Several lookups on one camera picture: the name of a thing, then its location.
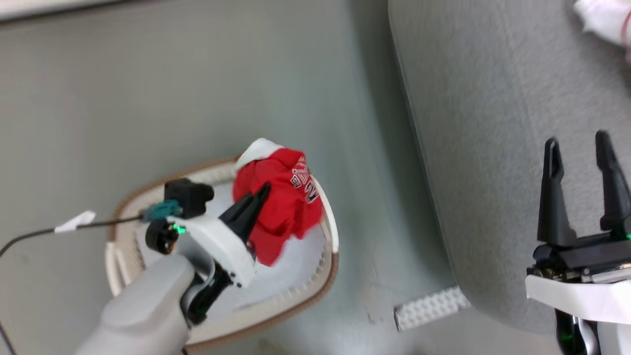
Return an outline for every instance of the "white tape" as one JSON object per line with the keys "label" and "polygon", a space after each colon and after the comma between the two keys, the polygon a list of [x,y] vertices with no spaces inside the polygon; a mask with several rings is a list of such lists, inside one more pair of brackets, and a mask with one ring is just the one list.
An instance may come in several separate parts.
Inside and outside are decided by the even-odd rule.
{"label": "white tape", "polygon": [[75,218],[67,221],[61,226],[55,227],[55,233],[64,233],[69,231],[74,231],[81,224],[88,224],[94,220],[97,214],[93,211],[85,211],[82,214],[76,216]]}

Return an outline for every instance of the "gray robot arm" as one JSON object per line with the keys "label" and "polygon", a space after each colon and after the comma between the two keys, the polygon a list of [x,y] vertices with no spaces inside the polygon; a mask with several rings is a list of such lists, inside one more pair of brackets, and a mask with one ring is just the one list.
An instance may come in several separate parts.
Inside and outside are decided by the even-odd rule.
{"label": "gray robot arm", "polygon": [[150,248],[168,254],[105,307],[77,355],[174,355],[228,286],[247,287],[255,256],[246,244],[269,194],[264,185],[218,218],[167,217],[147,230]]}
{"label": "gray robot arm", "polygon": [[182,255],[158,260],[111,300],[77,355],[174,355],[189,339],[180,300],[195,270]]}

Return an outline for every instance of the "white basket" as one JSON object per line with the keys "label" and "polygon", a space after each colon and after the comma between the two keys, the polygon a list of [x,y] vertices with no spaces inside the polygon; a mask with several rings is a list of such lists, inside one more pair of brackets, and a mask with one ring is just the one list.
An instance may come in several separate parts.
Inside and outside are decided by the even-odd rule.
{"label": "white basket", "polygon": [[[121,203],[114,218],[132,217],[147,206],[162,201],[164,182],[174,178],[187,177],[195,182],[213,186],[231,184],[235,177],[235,161],[235,159],[231,159],[207,164],[140,189]],[[208,319],[192,329],[191,339],[186,346],[188,351],[198,351],[219,343],[232,341],[282,322],[318,302],[331,288],[338,270],[338,230],[326,194],[315,178],[313,181],[324,205],[324,215],[319,226],[314,227],[309,232],[312,233],[311,237],[308,233],[305,239],[310,238],[312,241],[317,241],[317,238],[323,238],[324,242],[318,244],[322,246],[322,249],[305,248],[309,245],[305,241],[289,241],[285,246],[283,256],[277,261],[274,268],[266,268],[257,264],[257,268],[260,269],[250,287],[246,289],[230,287],[224,293],[232,293],[224,299],[220,296],[214,304],[217,305],[222,302],[221,306],[216,309],[228,308],[230,311],[211,316],[210,312],[213,311],[211,308]],[[213,201],[220,200],[217,188],[215,190],[216,195]],[[146,225],[140,222],[119,224],[112,228],[105,248],[105,266],[110,288],[115,296],[132,283],[144,271],[145,264],[150,261],[149,259],[153,258],[147,254],[148,249],[141,242],[144,240],[145,229]],[[290,248],[291,252],[288,251],[290,243],[297,246]],[[286,257],[285,254],[289,255],[290,253],[305,253],[302,255],[304,258],[298,255],[298,259],[315,260],[315,263],[312,263],[313,265],[292,266],[291,272],[284,272],[281,266],[277,265],[282,265],[283,258]],[[274,275],[276,270],[283,272],[283,274]],[[273,277],[274,282],[266,283],[262,280],[258,283],[259,286],[256,286],[257,278],[261,280],[265,277]],[[286,282],[277,282],[279,278],[285,278]],[[270,285],[279,285],[278,287],[282,288],[270,291]],[[251,296],[254,293],[264,294],[264,292],[256,292],[257,287],[267,287],[266,292],[272,292],[272,294],[265,299],[252,300]]]}

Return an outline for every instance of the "black cable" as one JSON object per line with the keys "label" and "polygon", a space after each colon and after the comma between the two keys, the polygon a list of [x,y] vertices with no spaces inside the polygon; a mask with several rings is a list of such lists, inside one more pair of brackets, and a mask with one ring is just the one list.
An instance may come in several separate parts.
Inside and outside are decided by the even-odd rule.
{"label": "black cable", "polygon": [[[112,220],[105,220],[103,222],[93,222],[93,223],[88,223],[88,224],[80,224],[80,225],[77,226],[77,229],[87,229],[87,228],[94,228],[94,227],[114,226],[114,225],[119,224],[119,223],[131,222],[133,220],[140,220],[142,218],[143,218],[142,215],[137,215],[135,217],[130,217],[130,218],[112,219]],[[15,238],[11,239],[8,243],[6,243],[3,246],[3,248],[0,250],[0,258],[4,255],[4,253],[7,250],[9,250],[10,247],[12,247],[12,245],[14,245],[17,242],[23,241],[24,239],[33,238],[33,237],[37,237],[37,236],[43,236],[44,234],[51,234],[51,233],[55,233],[55,229],[54,228],[41,229],[39,231],[35,231],[35,232],[28,233],[28,234],[24,234],[23,236],[15,237]],[[6,348],[9,351],[9,354],[10,355],[17,355],[17,353],[15,353],[15,348],[13,347],[13,344],[11,343],[11,341],[9,341],[9,337],[6,335],[6,332],[4,331],[2,323],[0,323],[0,336],[2,337],[2,340],[4,341],[4,345],[6,345]]]}

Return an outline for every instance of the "green led light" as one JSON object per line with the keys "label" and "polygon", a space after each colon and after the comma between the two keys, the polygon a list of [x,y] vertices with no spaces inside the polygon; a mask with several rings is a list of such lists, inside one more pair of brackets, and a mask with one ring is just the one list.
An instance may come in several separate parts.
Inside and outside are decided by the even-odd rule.
{"label": "green led light", "polygon": [[173,230],[177,232],[177,234],[186,233],[186,227],[178,226],[177,224],[173,225]]}

